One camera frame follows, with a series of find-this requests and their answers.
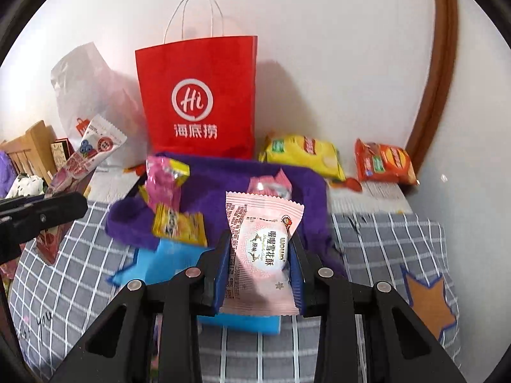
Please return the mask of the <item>pink yellow candy bag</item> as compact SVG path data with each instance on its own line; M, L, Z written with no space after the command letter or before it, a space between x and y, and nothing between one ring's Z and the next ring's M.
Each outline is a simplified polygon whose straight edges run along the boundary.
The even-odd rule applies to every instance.
M139 192L149 208L156 212L158 204L179 211L181 188L190 176L190 167L164 156L146 159L147 179Z

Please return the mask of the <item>pink snack packet silver band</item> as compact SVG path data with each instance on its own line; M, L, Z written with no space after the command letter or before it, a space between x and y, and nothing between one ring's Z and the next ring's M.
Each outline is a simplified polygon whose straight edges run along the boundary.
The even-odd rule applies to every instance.
M283 169L280 169L275 176L251 177L247 193L290 200L292 198L292 183L288 180Z

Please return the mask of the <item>yellow crispy noodle bag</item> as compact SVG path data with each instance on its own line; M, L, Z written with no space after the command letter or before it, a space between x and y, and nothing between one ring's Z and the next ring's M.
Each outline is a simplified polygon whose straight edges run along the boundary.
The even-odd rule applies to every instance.
M152 233L161 239L208 246L202 213L183 214L161 203L156 206Z

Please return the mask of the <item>brown wooden door frame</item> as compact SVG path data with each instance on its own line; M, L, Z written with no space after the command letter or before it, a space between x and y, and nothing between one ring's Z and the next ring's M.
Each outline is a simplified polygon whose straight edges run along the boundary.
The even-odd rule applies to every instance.
M406 150L419 171L443 116L451 86L458 43L457 0L434 0L435 21L431 62L423 97Z

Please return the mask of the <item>wooden furniture with boxes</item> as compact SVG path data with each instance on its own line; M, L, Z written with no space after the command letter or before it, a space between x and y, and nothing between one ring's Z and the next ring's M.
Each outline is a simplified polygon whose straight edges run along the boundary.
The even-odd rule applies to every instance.
M43 120L1 143L1 198L43 195L74 149Z

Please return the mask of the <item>purple towel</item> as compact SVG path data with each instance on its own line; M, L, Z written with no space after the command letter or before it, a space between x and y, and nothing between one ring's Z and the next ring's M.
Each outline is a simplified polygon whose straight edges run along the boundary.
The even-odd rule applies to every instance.
M274 176L282 170L292 185L292 200L305 206L299 227L304 248L319 255L323 264L336 274L347 274L341 257L333 252L326 181L311 169L170 152L160 152L159 155L190 167L191 174L181 188L179 209L183 213L200 212L203 215L209 245L215 245L228 228L225 195L228 192L245 193L251 178ZM120 244L154 251L159 239L152 234L153 220L154 212L140 196L127 196L110 206L105 230Z

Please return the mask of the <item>red Haidilao paper bag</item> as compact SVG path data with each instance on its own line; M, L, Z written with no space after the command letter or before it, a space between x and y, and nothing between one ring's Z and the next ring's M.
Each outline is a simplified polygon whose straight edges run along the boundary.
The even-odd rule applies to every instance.
M136 50L152 149L250 159L256 54L254 35L182 38Z

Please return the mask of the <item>yellow chips bag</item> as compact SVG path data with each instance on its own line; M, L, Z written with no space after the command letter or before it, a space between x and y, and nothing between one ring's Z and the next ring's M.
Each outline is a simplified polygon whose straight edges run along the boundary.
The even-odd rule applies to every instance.
M304 167L324 178L346 180L336 147L302 135L267 137L258 161Z

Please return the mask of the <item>pale pink nougat packet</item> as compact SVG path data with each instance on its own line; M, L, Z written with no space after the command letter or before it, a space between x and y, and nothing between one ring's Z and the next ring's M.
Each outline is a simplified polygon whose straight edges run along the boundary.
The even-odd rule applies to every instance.
M244 316L296 315L288 248L305 206L277 196L228 192L225 210L231 240L221 311Z

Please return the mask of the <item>long strawberry biscuit packet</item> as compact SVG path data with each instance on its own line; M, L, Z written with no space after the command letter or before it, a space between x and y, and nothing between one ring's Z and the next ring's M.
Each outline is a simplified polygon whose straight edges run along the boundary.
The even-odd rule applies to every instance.
M95 169L125 144L126 140L127 136L120 129L101 115L96 115L85 130L78 149L53 177L46 196L80 193L83 197ZM49 265L56 263L62 240L74 220L80 218L82 215L74 216L67 223L61 223L39 233L35 239L36 249L46 263Z

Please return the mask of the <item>white Miniso plastic bag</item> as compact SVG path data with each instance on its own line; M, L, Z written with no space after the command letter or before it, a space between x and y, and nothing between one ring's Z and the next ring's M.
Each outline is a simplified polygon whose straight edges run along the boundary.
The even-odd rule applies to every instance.
M131 168L145 162L150 145L144 109L132 96L129 82L107 65L94 43L62 57L51 71L51 83L62 128L74 148L92 118L100 115L126 135L107 164Z

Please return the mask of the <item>orange chips bag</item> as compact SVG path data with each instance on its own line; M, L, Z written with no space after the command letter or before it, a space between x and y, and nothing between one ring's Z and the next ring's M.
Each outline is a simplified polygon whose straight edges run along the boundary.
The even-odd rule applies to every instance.
M416 185L416 174L408 153L397 146L364 143L354 144L358 179L361 182Z

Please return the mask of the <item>blue tissue pack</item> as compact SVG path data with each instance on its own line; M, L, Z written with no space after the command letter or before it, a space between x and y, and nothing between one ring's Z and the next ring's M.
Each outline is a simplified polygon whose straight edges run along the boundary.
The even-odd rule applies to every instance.
M195 266L206 247L187 245L169 239L161 239L155 251L136 248L133 262L126 264L110 278L109 284L123 287L134 279L145 284L158 284L172 279L183 270ZM281 332L280 316L240 316L217 314L214 317L199 316L199 322L249 333L277 335Z

